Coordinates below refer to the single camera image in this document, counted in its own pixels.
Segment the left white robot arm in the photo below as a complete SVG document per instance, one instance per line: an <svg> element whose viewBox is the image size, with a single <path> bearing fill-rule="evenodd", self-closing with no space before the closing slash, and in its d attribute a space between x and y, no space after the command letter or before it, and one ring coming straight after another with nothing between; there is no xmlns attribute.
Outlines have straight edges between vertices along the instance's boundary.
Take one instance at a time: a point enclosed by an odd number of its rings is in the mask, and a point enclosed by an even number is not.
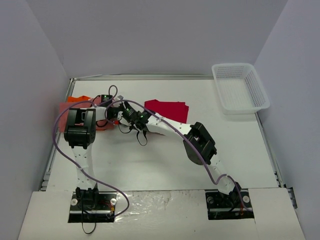
<svg viewBox="0 0 320 240"><path fill-rule="evenodd" d="M95 105L94 98L69 97L60 106L65 120L59 121L59 129L64 127L64 139L71 147L76 166L77 187L75 195L81 209L96 209L101 203L98 180L95 179L92 146L96 138L97 122L105 119L105 110L114 96L98 96L102 105Z"/></svg>

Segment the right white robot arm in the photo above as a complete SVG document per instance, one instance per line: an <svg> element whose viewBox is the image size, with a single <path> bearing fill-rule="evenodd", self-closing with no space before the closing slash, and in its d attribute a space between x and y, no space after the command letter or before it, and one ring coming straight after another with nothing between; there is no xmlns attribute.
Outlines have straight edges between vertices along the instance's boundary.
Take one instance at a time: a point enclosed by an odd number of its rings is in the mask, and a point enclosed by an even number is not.
<svg viewBox="0 0 320 240"><path fill-rule="evenodd" d="M222 202L232 208L244 205L241 187L228 175L221 160L215 158L218 153L216 142L202 123L187 124L151 110L138 111L128 102L120 105L117 119L143 135L155 133L181 138L188 159L196 165L204 166L209 179L220 192Z"/></svg>

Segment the red t-shirt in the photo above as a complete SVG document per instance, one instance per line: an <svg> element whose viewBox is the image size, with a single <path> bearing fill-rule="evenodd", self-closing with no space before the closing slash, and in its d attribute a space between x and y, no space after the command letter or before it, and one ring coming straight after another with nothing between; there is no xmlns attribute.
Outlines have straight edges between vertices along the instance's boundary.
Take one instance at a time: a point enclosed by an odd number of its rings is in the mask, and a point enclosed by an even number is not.
<svg viewBox="0 0 320 240"><path fill-rule="evenodd" d="M182 135L187 135L190 132L191 125L187 124L189 107L185 102L158 101L156 99L152 99L145 101L144 107L155 112L156 116L163 118ZM159 121L153 115L148 119L147 129L151 133L178 137L178 133L163 121Z"/></svg>

